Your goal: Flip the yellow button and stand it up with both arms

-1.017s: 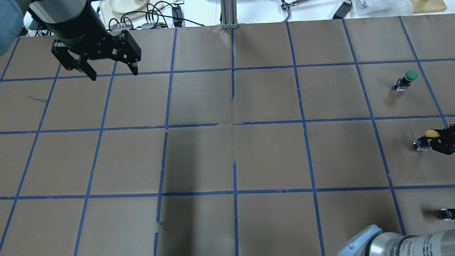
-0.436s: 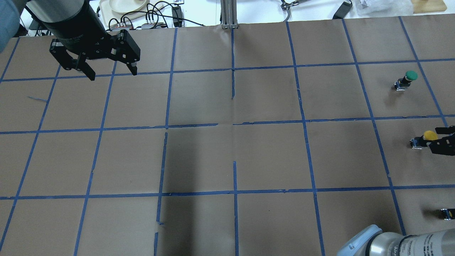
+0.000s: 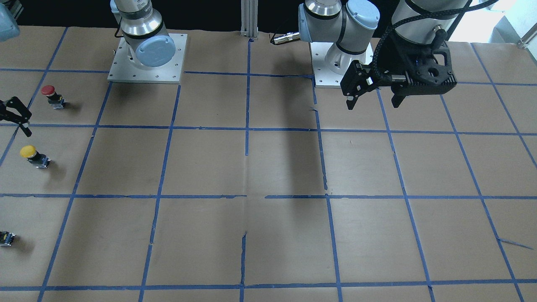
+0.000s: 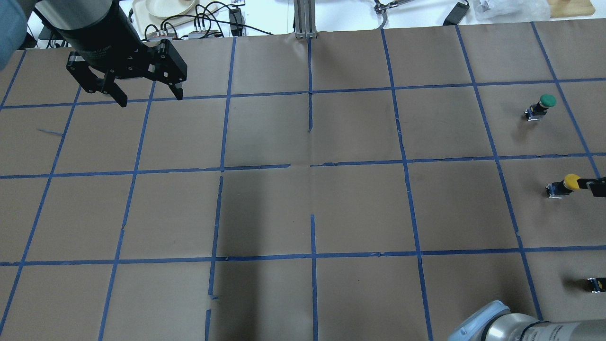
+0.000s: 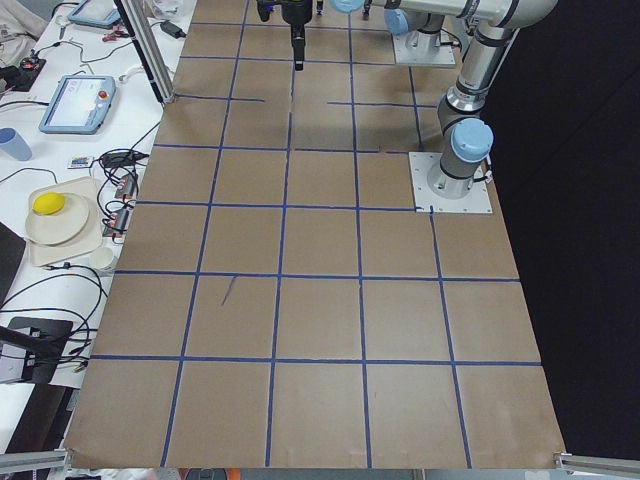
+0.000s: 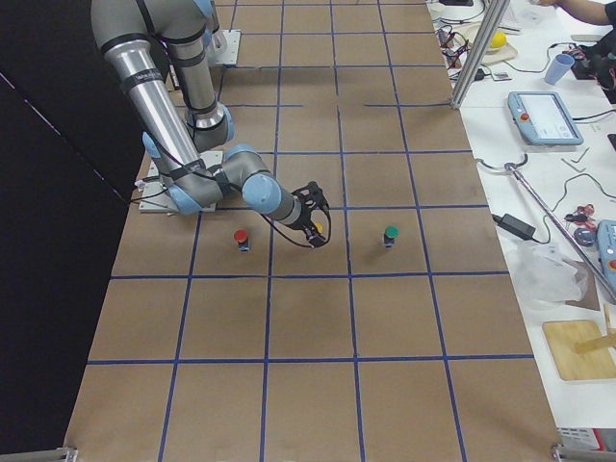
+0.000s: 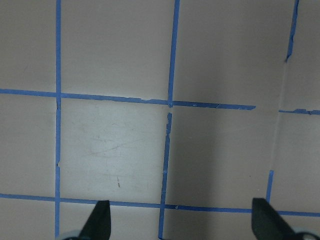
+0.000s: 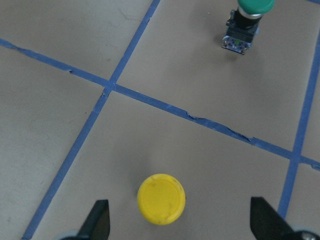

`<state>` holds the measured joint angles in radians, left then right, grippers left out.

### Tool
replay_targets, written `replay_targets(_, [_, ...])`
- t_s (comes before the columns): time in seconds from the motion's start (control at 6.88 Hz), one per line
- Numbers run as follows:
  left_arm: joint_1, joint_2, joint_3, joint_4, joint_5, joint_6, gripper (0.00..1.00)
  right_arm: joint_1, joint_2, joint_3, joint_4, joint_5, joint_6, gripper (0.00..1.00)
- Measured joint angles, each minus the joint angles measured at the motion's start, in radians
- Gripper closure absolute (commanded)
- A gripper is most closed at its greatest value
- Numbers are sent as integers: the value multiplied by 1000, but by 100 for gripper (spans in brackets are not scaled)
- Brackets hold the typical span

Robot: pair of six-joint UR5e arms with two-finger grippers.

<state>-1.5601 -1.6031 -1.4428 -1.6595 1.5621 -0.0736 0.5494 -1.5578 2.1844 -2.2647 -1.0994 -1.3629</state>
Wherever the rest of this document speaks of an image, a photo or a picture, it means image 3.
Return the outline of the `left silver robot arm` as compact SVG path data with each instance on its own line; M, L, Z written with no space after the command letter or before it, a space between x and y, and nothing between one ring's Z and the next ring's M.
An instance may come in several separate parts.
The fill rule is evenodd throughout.
M361 63L381 13L368 0L306 0L299 6L299 33L305 42L331 42L350 58L337 63L342 94L352 110L359 97L389 86L393 107L408 96L445 94L457 85L447 46L458 19L466 12L495 4L487 0L401 0L373 51Z

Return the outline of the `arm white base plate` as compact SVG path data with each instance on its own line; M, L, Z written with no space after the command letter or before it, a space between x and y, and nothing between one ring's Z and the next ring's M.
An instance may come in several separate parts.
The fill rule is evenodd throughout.
M154 36L132 48L120 39L110 67L110 82L180 84L188 35Z
M362 64L370 64L373 49L368 44L364 53L351 55L340 50L335 43L310 43L311 63L313 66L315 86L319 88L339 89L341 80L350 63L359 60Z

